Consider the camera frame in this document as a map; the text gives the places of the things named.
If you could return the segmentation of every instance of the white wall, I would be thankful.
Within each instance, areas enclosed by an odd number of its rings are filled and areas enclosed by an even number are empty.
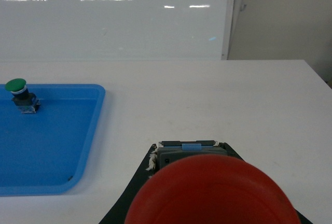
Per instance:
[[[243,0],[229,60],[304,59],[332,78],[332,0]]]

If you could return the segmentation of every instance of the green button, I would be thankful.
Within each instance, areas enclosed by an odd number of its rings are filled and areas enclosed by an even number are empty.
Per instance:
[[[5,89],[11,92],[18,92],[24,88],[26,81],[24,79],[18,78],[10,80],[6,83]]]

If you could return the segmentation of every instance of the white table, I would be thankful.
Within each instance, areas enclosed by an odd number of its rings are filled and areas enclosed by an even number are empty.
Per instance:
[[[304,61],[0,63],[0,83],[97,83],[106,97],[81,181],[0,197],[0,223],[99,223],[150,145],[214,139],[268,174],[302,214],[332,220],[332,90]]]

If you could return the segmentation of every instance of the whiteboard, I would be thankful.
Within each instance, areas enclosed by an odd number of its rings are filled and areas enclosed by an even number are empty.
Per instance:
[[[226,59],[233,0],[0,0],[0,61]]]

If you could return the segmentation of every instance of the blue tray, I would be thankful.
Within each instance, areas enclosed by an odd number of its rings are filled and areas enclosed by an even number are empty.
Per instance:
[[[27,85],[40,99],[21,114],[0,85],[0,195],[59,194],[81,179],[103,104],[99,85]]]

